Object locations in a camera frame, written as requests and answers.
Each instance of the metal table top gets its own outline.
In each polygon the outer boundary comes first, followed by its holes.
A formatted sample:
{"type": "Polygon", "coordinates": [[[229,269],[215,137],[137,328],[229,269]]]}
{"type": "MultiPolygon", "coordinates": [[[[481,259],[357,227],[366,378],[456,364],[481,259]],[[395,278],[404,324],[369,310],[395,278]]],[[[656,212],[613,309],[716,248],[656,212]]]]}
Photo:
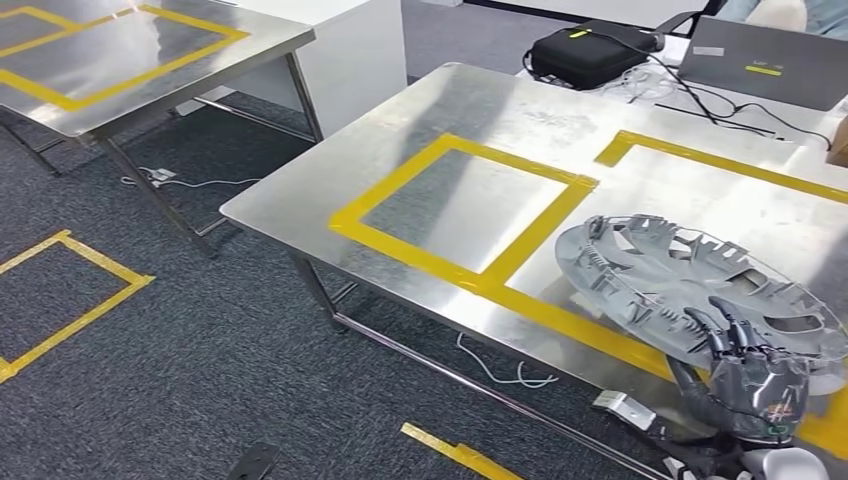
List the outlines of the metal table top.
{"type": "Polygon", "coordinates": [[[0,106],[86,141],[314,38],[211,0],[0,0],[0,106]]]}
{"type": "MultiPolygon", "coordinates": [[[[597,214],[661,215],[742,245],[846,318],[844,190],[848,169],[819,149],[448,64],[221,211],[455,328],[683,421],[662,356],[615,332],[563,278],[558,234],[597,214]]],[[[842,400],[802,436],[844,456],[845,429],[826,426],[848,424],[842,400]]]]}

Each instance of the black case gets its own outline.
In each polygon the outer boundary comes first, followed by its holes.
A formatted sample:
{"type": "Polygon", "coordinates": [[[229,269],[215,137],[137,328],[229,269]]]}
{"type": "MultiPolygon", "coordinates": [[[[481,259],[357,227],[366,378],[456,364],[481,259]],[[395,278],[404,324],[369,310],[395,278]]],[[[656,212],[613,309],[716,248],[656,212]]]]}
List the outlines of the black case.
{"type": "Polygon", "coordinates": [[[597,88],[618,78],[648,56],[631,50],[615,40],[580,31],[592,30],[613,36],[640,50],[653,52],[656,36],[602,20],[591,20],[577,27],[560,30],[533,44],[530,65],[535,76],[553,75],[577,90],[597,88]]]}

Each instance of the white desk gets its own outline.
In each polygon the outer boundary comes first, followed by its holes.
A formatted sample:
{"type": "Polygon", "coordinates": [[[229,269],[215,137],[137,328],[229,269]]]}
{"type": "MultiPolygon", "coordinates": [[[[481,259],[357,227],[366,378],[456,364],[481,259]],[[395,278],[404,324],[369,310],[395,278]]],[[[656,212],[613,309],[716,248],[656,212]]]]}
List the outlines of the white desk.
{"type": "MultiPolygon", "coordinates": [[[[228,0],[239,7],[311,26],[316,40],[297,57],[325,136],[407,85],[400,0],[228,0]]],[[[204,97],[233,90],[300,111],[284,62],[265,64],[204,97]]],[[[200,108],[190,102],[185,115],[200,108]]]]}
{"type": "MultiPolygon", "coordinates": [[[[688,47],[688,45],[689,40],[687,39],[667,36],[666,48],[662,52],[658,53],[657,56],[662,59],[663,62],[669,65],[679,65],[681,60],[683,59],[684,54],[686,53],[686,48],[688,47]]],[[[651,60],[651,64],[655,65],[655,70],[657,72],[664,72],[663,68],[660,65],[656,64],[656,62],[654,62],[653,60],[651,60]]],[[[519,73],[518,76],[530,79],[530,75],[525,71],[519,73]]],[[[586,93],[590,95],[617,99],[621,100],[622,102],[634,103],[637,105],[663,105],[677,108],[680,110],[685,110],[687,112],[692,112],[691,114],[676,113],[676,115],[686,117],[692,116],[692,114],[703,116],[703,112],[701,111],[701,109],[698,107],[692,97],[690,97],[686,92],[677,91],[673,95],[661,99],[651,98],[651,93],[655,92],[649,92],[646,95],[638,96],[634,100],[633,90],[614,86],[617,82],[617,80],[613,80],[609,83],[609,86],[606,89],[599,88],[586,93]]],[[[833,138],[834,132],[836,132],[836,128],[839,126],[839,122],[842,121],[842,119],[846,115],[848,115],[848,112],[841,110],[840,106],[837,106],[830,112],[821,112],[818,110],[811,110],[809,108],[789,105],[782,102],[776,102],[774,100],[767,100],[760,97],[754,97],[752,95],[745,95],[742,93],[723,90],[720,88],[710,87],[706,85],[697,86],[721,94],[735,102],[737,105],[741,105],[743,103],[759,103],[764,107],[768,108],[769,111],[771,111],[778,117],[789,122],[790,124],[804,130],[810,130],[813,132],[821,133],[822,135],[825,135],[829,138],[833,138]]],[[[732,107],[730,106],[730,104],[728,104],[721,98],[706,92],[696,91],[696,93],[699,94],[701,101],[711,112],[715,112],[719,115],[726,115],[731,112],[732,107]]],[[[756,107],[745,109],[734,115],[733,118],[729,120],[739,124],[744,124],[746,126],[756,127],[763,130],[768,130],[770,132],[774,132],[774,137],[782,138],[799,145],[807,145],[811,148],[820,149],[827,148],[825,142],[822,139],[793,130],[781,124],[774,118],[768,116],[765,112],[756,107]]],[[[706,118],[704,118],[703,121],[704,123],[709,123],[709,120],[707,120],[706,118]]],[[[755,136],[755,134],[753,133],[744,131],[740,131],[739,134],[755,136]]]]}

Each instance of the laptop lid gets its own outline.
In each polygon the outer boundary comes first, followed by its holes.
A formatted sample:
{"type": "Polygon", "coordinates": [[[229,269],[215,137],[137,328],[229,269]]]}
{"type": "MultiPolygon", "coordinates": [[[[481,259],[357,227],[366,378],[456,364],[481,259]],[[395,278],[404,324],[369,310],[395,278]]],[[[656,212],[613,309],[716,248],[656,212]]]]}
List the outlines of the laptop lid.
{"type": "Polygon", "coordinates": [[[848,41],[702,17],[686,80],[816,110],[848,94],[848,41]]]}

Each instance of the black cable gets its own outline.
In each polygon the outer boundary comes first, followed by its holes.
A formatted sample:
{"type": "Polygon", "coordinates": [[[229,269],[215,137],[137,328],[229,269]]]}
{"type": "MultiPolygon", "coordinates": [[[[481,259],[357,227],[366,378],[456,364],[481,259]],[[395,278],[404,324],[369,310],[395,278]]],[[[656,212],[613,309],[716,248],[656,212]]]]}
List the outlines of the black cable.
{"type": "MultiPolygon", "coordinates": [[[[564,28],[561,31],[566,31],[566,30],[567,31],[588,32],[588,30],[580,30],[577,27],[564,28]]],[[[624,48],[633,50],[636,53],[641,53],[642,55],[647,55],[648,58],[652,58],[655,62],[662,65],[662,67],[668,72],[668,74],[671,75],[672,78],[674,78],[674,80],[676,80],[677,83],[679,83],[681,86],[683,86],[683,88],[686,89],[686,92],[689,93],[689,95],[692,96],[692,99],[695,100],[695,103],[697,103],[699,107],[701,107],[701,110],[704,111],[704,115],[706,115],[706,117],[710,120],[710,122],[712,122],[713,125],[719,125],[718,121],[713,116],[713,113],[701,102],[701,99],[698,97],[698,95],[696,95],[695,92],[693,92],[692,89],[689,88],[689,84],[687,84],[686,82],[683,81],[683,79],[681,79],[679,76],[677,76],[677,74],[674,73],[674,70],[672,70],[668,65],[666,65],[665,62],[660,60],[659,57],[657,57],[656,55],[654,55],[653,53],[651,53],[647,50],[642,50],[641,48],[634,47],[633,45],[630,45],[627,42],[619,40],[618,38],[616,38],[612,35],[607,35],[605,33],[599,33],[599,32],[588,32],[588,33],[590,35],[595,35],[595,36],[598,36],[598,37],[610,39],[610,40],[614,41],[615,43],[621,45],[624,48]]]]}
{"type": "Polygon", "coordinates": [[[801,133],[806,133],[807,135],[813,135],[813,136],[821,138],[827,144],[827,151],[828,152],[833,150],[833,142],[831,142],[830,139],[827,138],[826,135],[822,135],[821,133],[818,133],[818,132],[812,132],[810,130],[804,130],[803,128],[798,128],[795,125],[792,125],[791,123],[787,122],[786,120],[784,120],[784,119],[778,117],[777,115],[773,114],[772,112],[769,111],[769,109],[760,105],[759,103],[754,103],[754,102],[743,103],[742,105],[739,105],[738,107],[736,107],[736,112],[737,113],[741,112],[742,110],[744,110],[745,108],[748,108],[748,107],[760,107],[760,109],[762,111],[766,112],[766,114],[768,114],[768,116],[770,116],[771,118],[777,120],[778,122],[786,125],[787,127],[791,128],[792,130],[795,130],[795,131],[801,132],[801,133]]]}
{"type": "MultiPolygon", "coordinates": [[[[786,120],[784,120],[784,119],[782,119],[782,118],[778,117],[777,115],[775,115],[774,113],[772,113],[771,111],[769,111],[769,109],[767,109],[767,108],[766,108],[766,107],[764,107],[763,105],[760,105],[759,103],[753,103],[753,102],[751,102],[751,103],[745,103],[745,104],[743,104],[743,105],[736,105],[736,103],[735,103],[735,102],[733,102],[733,100],[731,100],[731,99],[729,99],[729,98],[725,97],[724,95],[721,95],[720,93],[713,92],[713,91],[711,91],[711,90],[707,90],[706,88],[701,88],[701,87],[697,87],[697,86],[694,86],[694,87],[693,87],[693,86],[690,86],[688,83],[684,82],[684,81],[683,81],[683,79],[682,79],[682,78],[680,78],[680,77],[679,77],[679,76],[678,76],[678,75],[674,72],[674,70],[673,70],[671,67],[669,67],[668,65],[666,65],[666,63],[665,63],[665,62],[663,62],[663,61],[662,61],[662,60],[660,60],[660,59],[659,59],[656,55],[654,55],[653,53],[651,53],[651,52],[649,52],[649,51],[647,51],[647,50],[642,50],[641,48],[634,47],[633,45],[630,45],[630,44],[629,44],[629,43],[627,43],[627,42],[624,42],[624,41],[622,41],[622,40],[620,40],[620,39],[618,39],[618,38],[616,38],[616,37],[614,37],[614,36],[612,36],[612,35],[607,35],[607,34],[605,34],[605,33],[593,32],[593,31],[589,31],[589,30],[581,30],[581,29],[580,29],[580,28],[578,28],[578,27],[568,27],[568,28],[563,28],[562,30],[560,30],[560,32],[564,32],[564,31],[586,32],[586,33],[589,33],[590,35],[595,35],[595,36],[598,36],[598,37],[607,38],[607,39],[610,39],[610,40],[612,40],[612,41],[614,41],[614,42],[618,43],[619,45],[623,46],[624,48],[627,48],[627,49],[633,50],[634,52],[637,52],[637,53],[641,53],[642,55],[647,55],[647,56],[648,56],[648,58],[651,58],[651,59],[653,59],[655,62],[657,62],[658,64],[660,64],[660,65],[661,65],[661,66],[662,66],[662,67],[663,67],[663,68],[664,68],[664,69],[668,72],[668,74],[669,74],[669,75],[671,75],[671,76],[672,76],[672,78],[674,78],[674,80],[675,80],[677,83],[679,83],[679,84],[680,84],[680,86],[682,86],[684,90],[686,90],[686,93],[688,93],[688,94],[689,94],[689,96],[691,96],[691,97],[692,97],[692,100],[694,100],[694,101],[695,101],[695,103],[696,103],[696,104],[698,105],[698,107],[699,107],[699,108],[700,108],[700,109],[704,112],[704,115],[707,117],[707,119],[708,119],[708,120],[709,120],[709,121],[710,121],[713,125],[716,125],[716,126],[719,126],[719,127],[728,128],[728,129],[730,129],[730,130],[744,130],[744,131],[748,131],[748,132],[753,132],[753,133],[756,133],[757,135],[760,135],[760,136],[764,137],[765,135],[764,135],[762,132],[760,132],[760,131],[757,131],[757,130],[754,130],[754,129],[750,129],[750,128],[745,128],[745,127],[730,127],[730,126],[726,126],[726,125],[721,125],[721,124],[718,122],[718,120],[717,120],[717,119],[727,119],[727,118],[730,118],[730,117],[732,117],[732,116],[736,115],[737,113],[741,112],[742,110],[744,110],[745,108],[748,108],[748,107],[759,107],[759,108],[760,108],[760,109],[762,109],[762,110],[763,110],[766,114],[768,114],[770,117],[774,118],[775,120],[779,121],[779,122],[780,122],[780,123],[782,123],[783,125],[786,125],[787,127],[791,128],[791,129],[793,129],[793,130],[795,130],[795,131],[797,131],[797,132],[806,133],[806,134],[808,134],[808,135],[813,135],[813,136],[816,136],[816,137],[819,137],[819,138],[823,139],[823,140],[827,143],[827,151],[828,151],[828,152],[829,152],[829,151],[831,151],[831,150],[833,149],[833,143],[830,141],[830,139],[829,139],[829,138],[827,138],[827,136],[822,135],[822,134],[820,134],[820,133],[818,133],[818,132],[812,132],[812,131],[809,131],[809,130],[804,130],[804,129],[802,129],[802,128],[796,127],[796,126],[792,125],[791,123],[787,122],[786,120]],[[724,116],[724,115],[717,115],[717,114],[713,113],[712,111],[710,111],[710,109],[708,109],[708,108],[706,107],[706,105],[704,105],[704,103],[701,101],[701,97],[699,97],[699,96],[698,96],[698,94],[696,94],[696,93],[693,91],[693,89],[697,89],[697,90],[701,90],[701,91],[704,91],[704,92],[707,92],[707,93],[711,93],[711,94],[713,94],[713,95],[715,95],[715,96],[717,96],[717,97],[719,97],[719,98],[721,98],[721,99],[723,99],[723,100],[727,101],[728,103],[730,103],[730,104],[733,106],[733,113],[731,113],[730,115],[727,115],[727,116],[724,116]]],[[[538,74],[536,74],[535,72],[533,72],[533,70],[532,70],[532,69],[531,69],[531,68],[527,65],[527,59],[528,59],[529,57],[530,57],[530,50],[528,50],[528,51],[524,54],[524,57],[522,58],[522,63],[524,64],[524,69],[525,69],[525,70],[527,70],[527,72],[528,72],[528,73],[530,73],[530,76],[532,76],[535,80],[540,80],[540,78],[541,78],[541,77],[540,77],[538,74]]]]}
{"type": "Polygon", "coordinates": [[[734,102],[733,100],[725,97],[724,95],[722,95],[718,92],[714,92],[712,90],[708,90],[706,88],[702,88],[702,87],[698,87],[698,86],[692,86],[692,89],[700,90],[702,92],[707,92],[709,94],[715,95],[716,97],[718,97],[718,98],[720,98],[720,99],[722,99],[725,102],[730,104],[730,106],[733,108],[733,112],[730,115],[717,115],[717,114],[715,114],[716,117],[718,117],[718,118],[730,118],[730,117],[736,115],[737,113],[741,112],[742,110],[744,110],[748,107],[759,107],[768,116],[770,116],[773,119],[777,120],[778,122],[786,125],[787,127],[791,128],[792,130],[795,130],[796,132],[806,133],[807,135],[813,135],[815,137],[821,138],[827,144],[827,151],[829,152],[829,151],[833,150],[833,142],[831,142],[830,139],[827,138],[827,136],[822,135],[821,133],[818,133],[818,132],[812,132],[810,130],[804,130],[803,128],[796,127],[795,125],[792,125],[791,123],[787,122],[786,120],[778,117],[777,115],[772,113],[769,109],[767,109],[765,106],[763,106],[759,103],[749,102],[749,103],[743,103],[742,105],[737,105],[736,102],[734,102]]]}

